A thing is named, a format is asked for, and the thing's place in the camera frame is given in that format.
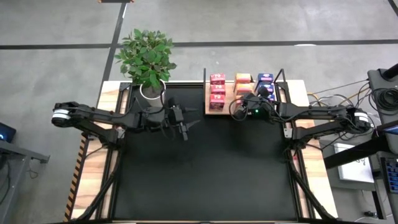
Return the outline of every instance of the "potted plant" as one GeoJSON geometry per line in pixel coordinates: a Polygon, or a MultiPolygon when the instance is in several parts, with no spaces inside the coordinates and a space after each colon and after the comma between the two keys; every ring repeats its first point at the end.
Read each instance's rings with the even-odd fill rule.
{"type": "Polygon", "coordinates": [[[115,55],[122,62],[120,72],[140,85],[141,95],[151,106],[163,107],[166,85],[170,78],[169,70],[177,66],[169,62],[172,39],[167,39],[160,31],[149,32],[134,29],[134,36],[123,38],[123,49],[115,55]]]}

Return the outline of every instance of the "black mat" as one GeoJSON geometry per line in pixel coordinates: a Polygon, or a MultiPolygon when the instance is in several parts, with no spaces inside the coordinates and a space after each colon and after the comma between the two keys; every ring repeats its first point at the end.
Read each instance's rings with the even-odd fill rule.
{"type": "Polygon", "coordinates": [[[126,133],[115,218],[128,220],[295,220],[282,128],[201,115],[203,90],[167,89],[201,119],[183,142],[126,133]]]}

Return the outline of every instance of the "white pot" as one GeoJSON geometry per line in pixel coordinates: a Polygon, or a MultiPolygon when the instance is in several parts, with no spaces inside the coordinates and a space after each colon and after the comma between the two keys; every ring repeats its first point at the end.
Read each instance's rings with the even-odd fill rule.
{"type": "MultiPolygon", "coordinates": [[[[163,82],[163,80],[160,81],[163,84],[164,87],[164,91],[162,93],[162,101],[163,104],[165,103],[165,92],[166,92],[166,84],[163,82]]],[[[141,96],[145,98],[145,100],[147,100],[147,102],[151,105],[151,106],[156,106],[156,107],[163,107],[162,102],[160,100],[160,96],[156,97],[156,98],[148,98],[146,96],[144,96],[144,94],[142,94],[142,84],[139,87],[139,92],[141,93],[141,96]]]]}

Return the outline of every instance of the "wooden table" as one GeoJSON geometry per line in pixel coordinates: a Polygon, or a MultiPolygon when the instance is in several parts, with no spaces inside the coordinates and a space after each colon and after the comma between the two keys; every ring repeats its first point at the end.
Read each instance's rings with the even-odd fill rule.
{"type": "MultiPolygon", "coordinates": [[[[103,83],[101,95],[99,97],[98,108],[102,110],[114,111],[116,108],[116,102],[119,93],[119,81],[107,81],[103,83]]],[[[307,91],[305,89],[303,80],[287,80],[290,91],[290,99],[292,103],[297,106],[308,106],[307,91]]],[[[122,107],[120,113],[125,111],[127,94],[123,94],[122,107]]],[[[104,128],[111,128],[108,124],[100,124],[104,128]]],[[[298,120],[296,121],[297,126],[310,128],[314,126],[313,120],[298,120]]],[[[310,144],[319,146],[317,140],[312,139],[310,144]]],[[[101,181],[103,179],[104,166],[106,161],[107,149],[101,149],[98,152],[92,154],[90,157],[83,159],[85,154],[90,153],[101,147],[98,140],[88,141],[87,139],[81,139],[80,148],[78,151],[78,157],[76,160],[75,171],[72,177],[72,184],[70,187],[70,193],[67,200],[67,209],[65,211],[64,221],[68,221],[72,218],[79,217],[87,208],[87,206],[93,201],[96,194],[99,192],[101,187],[101,181]]],[[[303,159],[305,164],[305,171],[307,173],[308,183],[311,191],[314,193],[318,201],[324,206],[324,208],[334,217],[337,217],[337,211],[335,207],[335,201],[329,185],[328,176],[323,163],[322,152],[314,147],[307,146],[303,151],[303,159]]],[[[117,152],[113,152],[111,159],[111,170],[113,169],[114,162],[116,160],[117,152]]],[[[106,218],[107,211],[109,209],[109,198],[111,188],[109,188],[105,199],[103,212],[101,216],[106,218]]],[[[300,202],[303,210],[303,216],[308,217],[307,203],[303,192],[299,187],[300,202]]]]}

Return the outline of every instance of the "gray floor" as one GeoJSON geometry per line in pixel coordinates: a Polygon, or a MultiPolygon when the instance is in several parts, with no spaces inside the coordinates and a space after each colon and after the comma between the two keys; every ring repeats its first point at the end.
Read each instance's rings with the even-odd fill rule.
{"type": "MultiPolygon", "coordinates": [[[[110,43],[119,9],[95,0],[0,0],[0,45],[110,43]]],[[[161,30],[176,42],[398,39],[398,17],[386,0],[137,0],[128,4],[120,38],[133,28],[161,30]]],[[[53,127],[52,108],[64,101],[95,105],[108,52],[0,50],[0,122],[17,129],[17,145],[51,154],[45,166],[32,163],[40,175],[27,175],[14,223],[62,221],[80,132],[53,127]]],[[[320,91],[392,66],[397,52],[398,45],[177,48],[172,79],[200,80],[204,67],[228,78],[285,68],[288,79],[320,91]]],[[[125,80],[119,65],[109,79],[125,80]]],[[[360,86],[320,95],[348,96],[360,86]]],[[[363,108],[373,113],[367,103],[363,108]]],[[[374,210],[369,192],[365,199],[355,190],[333,189],[333,195],[344,220],[374,210]]],[[[391,217],[362,221],[392,223],[391,217]]]]}

